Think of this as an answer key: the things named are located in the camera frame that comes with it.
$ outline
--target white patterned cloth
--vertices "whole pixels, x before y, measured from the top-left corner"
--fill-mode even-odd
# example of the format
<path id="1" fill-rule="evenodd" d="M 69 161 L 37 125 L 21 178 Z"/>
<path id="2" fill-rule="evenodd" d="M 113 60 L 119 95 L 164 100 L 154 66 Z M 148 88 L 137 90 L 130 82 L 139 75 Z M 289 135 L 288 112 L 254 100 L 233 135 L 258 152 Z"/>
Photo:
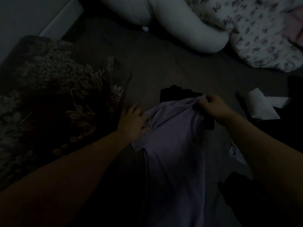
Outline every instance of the white patterned cloth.
<path id="1" fill-rule="evenodd" d="M 297 0 L 186 0 L 208 24 L 229 32 L 238 56 L 252 67 L 293 71 L 303 64 L 299 49 L 281 34 L 284 11 Z"/>

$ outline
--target gray floor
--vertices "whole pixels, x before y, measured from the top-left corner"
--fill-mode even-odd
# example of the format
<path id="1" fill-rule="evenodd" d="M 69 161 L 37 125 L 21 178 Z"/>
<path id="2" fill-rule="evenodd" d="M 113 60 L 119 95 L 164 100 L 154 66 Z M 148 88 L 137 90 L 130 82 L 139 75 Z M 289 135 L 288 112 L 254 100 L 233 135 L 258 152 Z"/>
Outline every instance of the gray floor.
<path id="1" fill-rule="evenodd" d="M 86 22 L 86 30 L 77 40 L 77 45 L 92 59 L 98 59 L 101 54 L 114 55 L 132 72 L 125 106 L 139 103 L 144 110 L 150 109 L 159 103 L 161 89 L 176 84 L 195 92 L 218 94 L 244 115 L 236 92 L 245 94 L 259 87 L 266 96 L 286 96 L 287 76 L 302 74 L 302 69 L 282 73 L 248 67 L 230 56 L 229 49 L 204 56 L 162 35 L 161 30 L 152 32 L 130 29 L 119 21 L 97 17 Z M 225 205 L 217 183 L 233 171 L 251 177 L 249 168 L 228 155 L 230 138 L 222 126 L 216 124 L 214 131 L 207 131 L 205 141 L 208 147 L 205 226 L 240 226 Z"/>

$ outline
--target floral blanket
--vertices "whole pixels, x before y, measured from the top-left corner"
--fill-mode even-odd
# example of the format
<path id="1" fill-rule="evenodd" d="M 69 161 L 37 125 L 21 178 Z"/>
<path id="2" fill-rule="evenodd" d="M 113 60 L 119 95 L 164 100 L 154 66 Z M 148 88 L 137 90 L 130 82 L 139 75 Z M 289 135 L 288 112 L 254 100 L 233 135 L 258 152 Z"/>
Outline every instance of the floral blanket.
<path id="1" fill-rule="evenodd" d="M 285 10 L 295 0 L 186 1 L 202 21 L 230 33 L 234 51 L 248 65 L 284 72 L 302 66 L 302 53 L 282 36 Z"/>
<path id="2" fill-rule="evenodd" d="M 72 48 L 27 36 L 0 66 L 0 191 L 114 129 L 129 74 L 110 56 L 78 63 Z"/>

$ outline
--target wall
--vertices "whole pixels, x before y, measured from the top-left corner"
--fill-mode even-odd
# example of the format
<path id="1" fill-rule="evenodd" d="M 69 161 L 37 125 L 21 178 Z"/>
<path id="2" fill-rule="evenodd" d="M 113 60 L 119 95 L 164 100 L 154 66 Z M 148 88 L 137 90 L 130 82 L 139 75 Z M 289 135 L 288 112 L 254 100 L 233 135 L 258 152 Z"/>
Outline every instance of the wall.
<path id="1" fill-rule="evenodd" d="M 0 0 L 0 63 L 21 37 L 47 36 L 45 28 L 70 1 Z"/>

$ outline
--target baseboard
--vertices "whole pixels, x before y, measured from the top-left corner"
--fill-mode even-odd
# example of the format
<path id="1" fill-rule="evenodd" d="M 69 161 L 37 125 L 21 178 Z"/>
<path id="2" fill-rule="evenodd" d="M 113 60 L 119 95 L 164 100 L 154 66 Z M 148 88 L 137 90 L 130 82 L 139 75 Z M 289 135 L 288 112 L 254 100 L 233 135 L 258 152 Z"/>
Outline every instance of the baseboard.
<path id="1" fill-rule="evenodd" d="M 54 19 L 39 34 L 42 37 L 60 39 L 82 14 L 83 7 L 79 0 L 69 3 L 54 17 Z"/>

